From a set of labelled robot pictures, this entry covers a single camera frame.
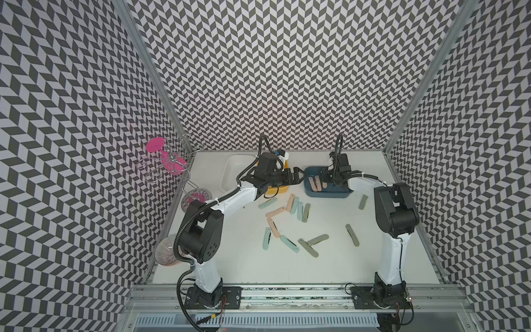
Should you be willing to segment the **dark teal storage box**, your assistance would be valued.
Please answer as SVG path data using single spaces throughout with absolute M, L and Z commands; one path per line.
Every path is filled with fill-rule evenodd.
M 304 177 L 304 190 L 307 196 L 313 197 L 313 198 L 327 198 L 327 199 L 345 199 L 347 198 L 351 193 L 353 193 L 352 190 L 348 188 L 344 188 L 341 186 L 333 185 L 332 183 L 328 183 L 328 187 L 326 189 L 322 188 L 321 192 L 313 192 L 310 186 L 310 183 L 308 182 L 308 177 L 315 177 L 319 176 L 320 179 L 322 179 L 320 173 L 322 170 L 326 170 L 327 167 L 325 166 L 309 166 L 306 169 L 304 169 L 304 172 L 306 173 Z

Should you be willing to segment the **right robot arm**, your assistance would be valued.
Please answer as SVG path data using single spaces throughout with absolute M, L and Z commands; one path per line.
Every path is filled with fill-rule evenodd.
M 342 152 L 343 143 L 343 135 L 338 134 L 324 180 L 373 199 L 376 225 L 382 232 L 382 250 L 369 294 L 379 308 L 399 305 L 407 300 L 407 283 L 402 274 L 409 240 L 420 223 L 419 213 L 407 184 L 388 185 L 377 176 L 353 170 Z

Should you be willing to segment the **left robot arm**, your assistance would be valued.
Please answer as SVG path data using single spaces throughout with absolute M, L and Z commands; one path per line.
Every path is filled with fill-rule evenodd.
M 212 261 L 221 244 L 226 217 L 252 203 L 271 188 L 300 184 L 305 173 L 287 167 L 289 153 L 273 150 L 267 136 L 261 135 L 253 161 L 236 176 L 236 187 L 220 198 L 190 203 L 173 244 L 174 257 L 189 264 L 195 277 L 192 293 L 206 307 L 222 301 L 223 280 Z

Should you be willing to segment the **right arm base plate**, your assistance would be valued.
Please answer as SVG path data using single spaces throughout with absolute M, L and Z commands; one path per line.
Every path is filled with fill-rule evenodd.
M 403 285 L 351 286 L 348 290 L 356 309 L 398 310 L 411 307 Z

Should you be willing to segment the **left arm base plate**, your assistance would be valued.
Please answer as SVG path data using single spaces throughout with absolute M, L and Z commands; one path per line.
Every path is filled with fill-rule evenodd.
M 190 287 L 185 296 L 186 309 L 214 310 L 239 309 L 242 300 L 242 287 L 238 286 L 218 286 L 212 293 L 206 293 L 198 286 Z

